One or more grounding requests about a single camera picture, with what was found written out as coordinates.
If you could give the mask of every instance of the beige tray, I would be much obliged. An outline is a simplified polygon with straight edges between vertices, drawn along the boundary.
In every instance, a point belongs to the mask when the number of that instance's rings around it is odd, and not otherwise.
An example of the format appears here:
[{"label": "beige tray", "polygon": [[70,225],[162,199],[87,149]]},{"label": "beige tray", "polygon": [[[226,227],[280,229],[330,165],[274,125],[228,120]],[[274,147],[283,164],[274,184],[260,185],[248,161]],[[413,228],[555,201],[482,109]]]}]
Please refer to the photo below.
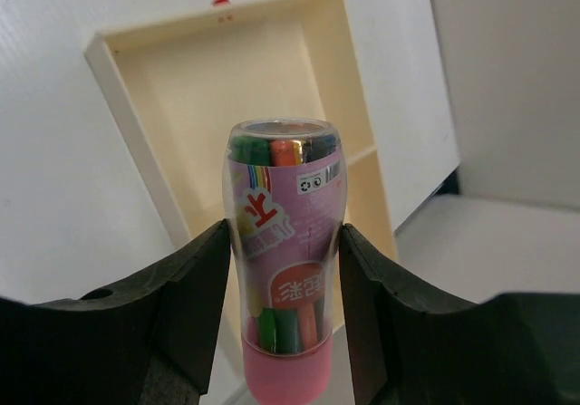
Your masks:
[{"label": "beige tray", "polygon": [[[347,218],[396,256],[372,127],[343,0],[229,5],[98,33],[86,57],[176,246],[224,216],[231,127],[255,118],[317,118],[341,132]],[[335,328],[344,322],[338,275]],[[224,310],[239,335],[231,268]]]}]

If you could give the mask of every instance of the gray wall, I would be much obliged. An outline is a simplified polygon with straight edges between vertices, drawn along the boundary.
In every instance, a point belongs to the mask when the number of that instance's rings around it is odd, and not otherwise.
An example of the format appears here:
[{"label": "gray wall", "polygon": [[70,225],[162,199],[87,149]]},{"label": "gray wall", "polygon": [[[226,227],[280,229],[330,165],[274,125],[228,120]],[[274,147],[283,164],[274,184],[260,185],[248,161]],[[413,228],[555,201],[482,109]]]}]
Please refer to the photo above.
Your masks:
[{"label": "gray wall", "polygon": [[580,0],[432,0],[467,194],[580,207]]}]

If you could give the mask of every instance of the cream-colored box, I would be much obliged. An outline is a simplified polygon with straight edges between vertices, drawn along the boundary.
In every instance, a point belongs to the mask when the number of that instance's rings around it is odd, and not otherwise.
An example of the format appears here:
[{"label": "cream-colored box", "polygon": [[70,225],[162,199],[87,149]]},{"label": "cream-colored box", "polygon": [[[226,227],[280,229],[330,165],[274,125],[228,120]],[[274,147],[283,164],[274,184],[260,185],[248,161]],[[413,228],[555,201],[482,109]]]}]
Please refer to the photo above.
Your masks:
[{"label": "cream-colored box", "polygon": [[[228,133],[256,118],[340,131],[345,220],[396,256],[344,0],[265,0],[97,33],[86,57],[176,247],[223,218]],[[231,268],[225,314],[239,335]],[[335,328],[343,309],[335,281]]]}]

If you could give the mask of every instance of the small hole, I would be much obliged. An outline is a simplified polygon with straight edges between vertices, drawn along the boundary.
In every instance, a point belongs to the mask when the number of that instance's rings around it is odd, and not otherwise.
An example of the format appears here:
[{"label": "small hole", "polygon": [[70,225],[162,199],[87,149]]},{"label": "small hole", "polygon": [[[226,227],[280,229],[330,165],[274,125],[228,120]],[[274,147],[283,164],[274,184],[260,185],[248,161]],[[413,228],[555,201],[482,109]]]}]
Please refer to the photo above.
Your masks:
[{"label": "small hole", "polygon": [[109,289],[97,289],[89,292],[85,296],[81,298],[81,301],[89,301],[91,299],[102,299],[106,298],[107,296],[112,295],[112,290]]}]

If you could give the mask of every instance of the barcode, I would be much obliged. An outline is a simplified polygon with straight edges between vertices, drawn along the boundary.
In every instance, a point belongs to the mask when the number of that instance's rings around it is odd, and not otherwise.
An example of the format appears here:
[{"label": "barcode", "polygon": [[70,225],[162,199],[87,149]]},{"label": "barcode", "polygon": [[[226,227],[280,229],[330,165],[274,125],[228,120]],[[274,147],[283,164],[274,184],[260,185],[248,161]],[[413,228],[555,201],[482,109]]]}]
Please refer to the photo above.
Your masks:
[{"label": "barcode", "polygon": [[330,183],[338,174],[341,172],[341,162],[335,162],[332,165],[326,167],[326,183]]}]

